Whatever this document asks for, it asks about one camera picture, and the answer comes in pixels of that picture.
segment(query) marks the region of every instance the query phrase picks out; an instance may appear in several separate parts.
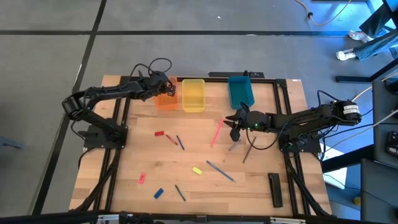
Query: small block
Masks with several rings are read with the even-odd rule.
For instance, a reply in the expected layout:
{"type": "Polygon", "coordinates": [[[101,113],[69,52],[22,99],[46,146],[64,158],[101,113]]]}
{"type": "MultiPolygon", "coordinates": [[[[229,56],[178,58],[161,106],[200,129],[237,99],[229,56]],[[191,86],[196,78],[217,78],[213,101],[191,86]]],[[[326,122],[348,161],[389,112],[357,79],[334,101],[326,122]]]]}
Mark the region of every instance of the small block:
{"type": "Polygon", "coordinates": [[[201,173],[202,173],[202,171],[201,171],[200,169],[196,168],[196,167],[193,167],[192,170],[193,170],[195,173],[199,174],[199,175],[201,175],[201,173]]]}
{"type": "Polygon", "coordinates": [[[164,135],[164,131],[155,132],[155,136],[162,136],[162,135],[164,135]]]}
{"type": "Polygon", "coordinates": [[[389,148],[388,150],[390,150],[390,152],[393,152],[393,153],[397,152],[397,149],[394,149],[394,148],[389,148]]]}
{"type": "Polygon", "coordinates": [[[143,184],[144,183],[145,176],[146,176],[145,173],[141,174],[141,176],[139,177],[139,180],[138,180],[138,184],[143,184]]]}
{"type": "Polygon", "coordinates": [[[156,199],[158,199],[158,198],[162,195],[162,193],[163,193],[163,189],[159,189],[159,190],[156,192],[156,194],[154,195],[154,197],[155,197],[156,199]]]}

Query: plastic container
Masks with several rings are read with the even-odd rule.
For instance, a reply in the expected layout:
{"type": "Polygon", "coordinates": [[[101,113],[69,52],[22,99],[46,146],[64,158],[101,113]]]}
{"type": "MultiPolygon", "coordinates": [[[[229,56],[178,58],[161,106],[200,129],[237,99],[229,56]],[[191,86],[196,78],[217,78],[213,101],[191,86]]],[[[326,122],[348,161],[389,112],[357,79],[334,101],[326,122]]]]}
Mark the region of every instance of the plastic container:
{"type": "Polygon", "coordinates": [[[205,81],[192,79],[182,81],[182,109],[188,113],[205,110],[205,81]]]}
{"type": "Polygon", "coordinates": [[[161,94],[155,97],[155,106],[158,110],[176,110],[178,108],[178,94],[177,94],[177,78],[169,77],[170,82],[175,85],[174,96],[161,94]]]}
{"type": "Polygon", "coordinates": [[[250,77],[229,77],[228,78],[229,103],[232,109],[240,109],[241,102],[251,107],[254,104],[253,90],[250,77]]]}

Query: desk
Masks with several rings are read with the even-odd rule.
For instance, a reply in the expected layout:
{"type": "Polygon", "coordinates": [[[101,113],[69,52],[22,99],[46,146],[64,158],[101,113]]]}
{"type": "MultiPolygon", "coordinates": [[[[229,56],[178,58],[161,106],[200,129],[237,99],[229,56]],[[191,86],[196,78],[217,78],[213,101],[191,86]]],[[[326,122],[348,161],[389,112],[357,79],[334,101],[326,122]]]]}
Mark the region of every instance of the desk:
{"type": "Polygon", "coordinates": [[[398,207],[398,169],[363,159],[361,161],[361,220],[379,223],[397,223],[392,206],[398,207]]]}
{"type": "MultiPolygon", "coordinates": [[[[103,86],[117,85],[120,76],[106,75],[103,86]]],[[[300,80],[287,80],[291,109],[293,112],[307,109],[300,80]]],[[[178,83],[178,98],[181,102],[181,83],[178,83]]],[[[252,83],[255,104],[252,110],[276,113],[275,96],[272,85],[252,83]]],[[[280,215],[291,216],[289,190],[285,164],[279,146],[268,150],[252,150],[246,163],[242,160],[249,144],[242,137],[241,145],[228,152],[232,145],[229,127],[224,125],[216,144],[211,148],[211,140],[221,119],[232,115],[229,105],[227,83],[206,82],[206,109],[202,113],[185,113],[181,106],[177,111],[157,111],[153,98],[130,103],[127,125],[129,133],[126,147],[122,150],[116,185],[114,188],[112,212],[178,213],[209,215],[280,215]],[[155,137],[154,132],[164,130],[172,137],[176,134],[185,146],[172,144],[165,136],[155,137]],[[215,171],[206,163],[211,161],[225,171],[236,183],[215,171]],[[192,167],[203,171],[197,175],[192,167]],[[144,184],[137,180],[141,172],[146,173],[144,184]],[[272,206],[267,173],[279,173],[284,206],[272,206]],[[184,202],[176,191],[177,184],[183,192],[184,202]],[[158,198],[154,194],[159,188],[164,193],[158,198]]],[[[95,112],[105,118],[112,117],[114,100],[99,102],[95,112]]],[[[250,133],[257,136],[256,145],[269,145],[275,134],[250,133]]],[[[79,206],[93,190],[100,175],[104,150],[95,149],[84,156],[75,184],[70,208],[79,206]]],[[[301,153],[305,183],[315,200],[325,211],[331,212],[319,161],[309,153],[301,153]]],[[[101,206],[104,208],[104,188],[101,206]]],[[[298,210],[303,213],[300,191],[295,189],[298,210]]]]}
{"type": "MultiPolygon", "coordinates": [[[[373,121],[378,122],[398,105],[398,96],[389,93],[382,81],[373,81],[373,121]]],[[[398,123],[396,118],[390,117],[385,123],[398,123]]],[[[343,167],[352,166],[361,162],[361,159],[378,161],[395,168],[398,168],[398,157],[386,152],[386,139],[389,131],[396,130],[397,125],[379,125],[373,129],[374,144],[334,157],[322,162],[323,172],[330,172],[343,167]]]]}

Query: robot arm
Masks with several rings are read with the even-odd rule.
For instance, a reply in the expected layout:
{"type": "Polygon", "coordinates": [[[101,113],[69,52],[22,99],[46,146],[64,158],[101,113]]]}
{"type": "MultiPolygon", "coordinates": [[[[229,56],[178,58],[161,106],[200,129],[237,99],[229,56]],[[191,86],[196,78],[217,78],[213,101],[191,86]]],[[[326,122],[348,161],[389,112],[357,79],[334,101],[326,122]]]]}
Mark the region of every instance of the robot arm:
{"type": "Polygon", "coordinates": [[[175,86],[167,78],[164,72],[153,71],[149,77],[127,82],[121,86],[90,87],[85,91],[73,93],[67,97],[62,106],[67,116],[73,120],[84,120],[91,125],[87,131],[79,131],[77,134],[85,140],[85,147],[92,148],[123,148],[126,142],[127,127],[120,126],[114,119],[103,118],[94,113],[95,104],[102,100],[117,98],[130,98],[145,101],[159,94],[174,96],[175,86]]]}
{"type": "Polygon", "coordinates": [[[351,101],[336,101],[288,115],[250,111],[244,103],[241,106],[234,115],[226,117],[230,121],[224,121],[232,128],[233,141],[240,138],[241,129],[247,129],[281,134],[290,143],[300,144],[303,135],[316,135],[319,130],[334,125],[354,126],[361,122],[358,106],[351,101]]]}

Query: shoe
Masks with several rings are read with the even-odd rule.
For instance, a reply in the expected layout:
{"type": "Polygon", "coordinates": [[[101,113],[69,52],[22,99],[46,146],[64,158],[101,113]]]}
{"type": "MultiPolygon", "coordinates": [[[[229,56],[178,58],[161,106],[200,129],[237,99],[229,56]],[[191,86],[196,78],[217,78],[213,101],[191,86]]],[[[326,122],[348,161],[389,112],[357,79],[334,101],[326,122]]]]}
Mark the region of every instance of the shoe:
{"type": "Polygon", "coordinates": [[[353,40],[362,40],[362,42],[364,42],[364,43],[373,40],[372,37],[368,36],[367,34],[365,34],[362,31],[355,32],[355,31],[350,30],[348,32],[348,35],[349,35],[349,37],[351,39],[353,39],[353,40]]]}
{"type": "Polygon", "coordinates": [[[356,58],[356,55],[353,52],[353,50],[354,49],[339,51],[336,53],[336,57],[338,60],[347,60],[347,59],[351,59],[351,58],[356,58]]]}

